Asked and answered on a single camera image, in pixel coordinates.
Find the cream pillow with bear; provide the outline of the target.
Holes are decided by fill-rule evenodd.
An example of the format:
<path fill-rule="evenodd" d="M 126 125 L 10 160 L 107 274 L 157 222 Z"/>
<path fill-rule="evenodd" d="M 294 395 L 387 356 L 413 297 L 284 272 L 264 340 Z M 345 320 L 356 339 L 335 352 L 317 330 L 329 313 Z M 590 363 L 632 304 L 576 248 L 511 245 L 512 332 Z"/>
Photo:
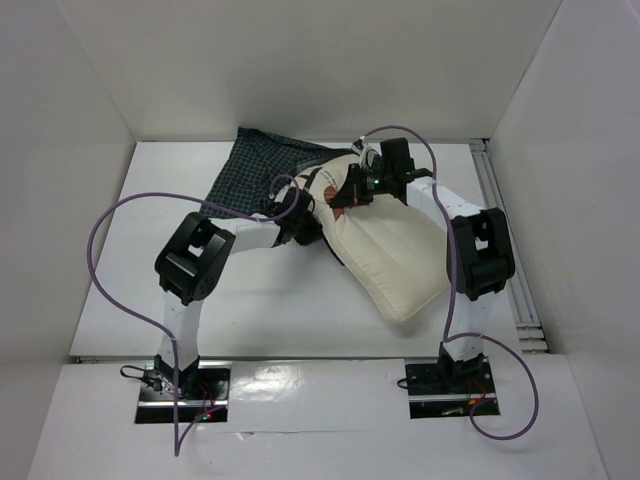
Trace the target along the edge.
<path fill-rule="evenodd" d="M 326 241 L 367 291 L 382 317 L 401 324 L 449 286 L 446 234 L 421 212 L 389 194 L 366 206 L 333 209 L 329 201 L 346 179 L 349 154 L 296 176 L 314 199 L 312 214 Z"/>

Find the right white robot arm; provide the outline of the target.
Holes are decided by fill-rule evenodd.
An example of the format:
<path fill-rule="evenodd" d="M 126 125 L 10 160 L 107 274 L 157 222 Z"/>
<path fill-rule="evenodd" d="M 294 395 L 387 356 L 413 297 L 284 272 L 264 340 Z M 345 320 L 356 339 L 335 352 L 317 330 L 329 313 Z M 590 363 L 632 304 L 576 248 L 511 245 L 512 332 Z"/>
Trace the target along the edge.
<path fill-rule="evenodd" d="M 352 144 L 359 161 L 347 167 L 346 180 L 329 205 L 360 207 L 390 194 L 447 234 L 450 298 L 436 379 L 444 390 L 460 393 L 481 373 L 482 335 L 495 295 L 515 273 L 515 261 L 502 210 L 483 209 L 444 186 L 437 179 L 433 149 L 426 149 L 432 167 L 417 168 L 405 138 L 385 140 L 375 150 L 360 137 Z"/>

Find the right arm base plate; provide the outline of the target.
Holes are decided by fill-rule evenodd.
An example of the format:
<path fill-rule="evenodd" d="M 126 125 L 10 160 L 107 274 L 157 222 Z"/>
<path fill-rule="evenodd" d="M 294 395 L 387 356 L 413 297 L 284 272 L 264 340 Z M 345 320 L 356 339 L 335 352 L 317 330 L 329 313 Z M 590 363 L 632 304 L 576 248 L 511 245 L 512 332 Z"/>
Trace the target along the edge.
<path fill-rule="evenodd" d="M 447 383 L 436 358 L 406 360 L 396 386 L 408 395 L 411 419 L 498 416 L 500 407 L 490 363 L 467 379 Z"/>

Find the dark checked pillowcase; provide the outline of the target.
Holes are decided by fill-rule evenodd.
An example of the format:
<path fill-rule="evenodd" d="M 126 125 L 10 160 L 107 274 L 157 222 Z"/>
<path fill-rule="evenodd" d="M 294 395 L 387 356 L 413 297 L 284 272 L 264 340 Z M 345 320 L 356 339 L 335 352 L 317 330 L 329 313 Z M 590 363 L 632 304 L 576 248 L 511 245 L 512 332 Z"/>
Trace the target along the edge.
<path fill-rule="evenodd" d="M 278 175 L 297 176 L 349 152 L 240 128 L 206 201 L 243 214 L 260 213 L 273 205 L 269 193 L 288 184 L 287 179 L 277 179 Z"/>

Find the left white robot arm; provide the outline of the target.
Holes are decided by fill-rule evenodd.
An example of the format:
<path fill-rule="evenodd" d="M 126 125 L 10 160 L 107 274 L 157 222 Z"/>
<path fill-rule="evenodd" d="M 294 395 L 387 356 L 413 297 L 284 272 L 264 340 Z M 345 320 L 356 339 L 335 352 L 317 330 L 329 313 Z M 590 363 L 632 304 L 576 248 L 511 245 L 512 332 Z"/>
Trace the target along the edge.
<path fill-rule="evenodd" d="M 291 240 L 315 241 L 321 226 L 311 213 L 313 205 L 310 193 L 291 186 L 265 214 L 210 219 L 192 212 L 184 218 L 155 262 L 164 292 L 163 326 L 168 333 L 154 358 L 154 368 L 172 397 L 184 399 L 196 390 L 202 307 L 229 257 Z"/>

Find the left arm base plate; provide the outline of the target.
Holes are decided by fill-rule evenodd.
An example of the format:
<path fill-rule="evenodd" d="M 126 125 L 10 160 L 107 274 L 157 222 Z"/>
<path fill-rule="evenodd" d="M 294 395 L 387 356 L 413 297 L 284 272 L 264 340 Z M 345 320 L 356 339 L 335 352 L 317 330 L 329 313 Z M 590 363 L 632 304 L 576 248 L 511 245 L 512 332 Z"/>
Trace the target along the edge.
<path fill-rule="evenodd" d="M 120 375 L 140 383 L 136 424 L 170 424 L 173 422 L 173 390 L 167 380 L 152 368 L 124 365 Z M 178 394 L 178 420 L 188 424 L 196 417 L 201 423 L 226 423 L 231 365 L 204 361 L 192 384 Z"/>

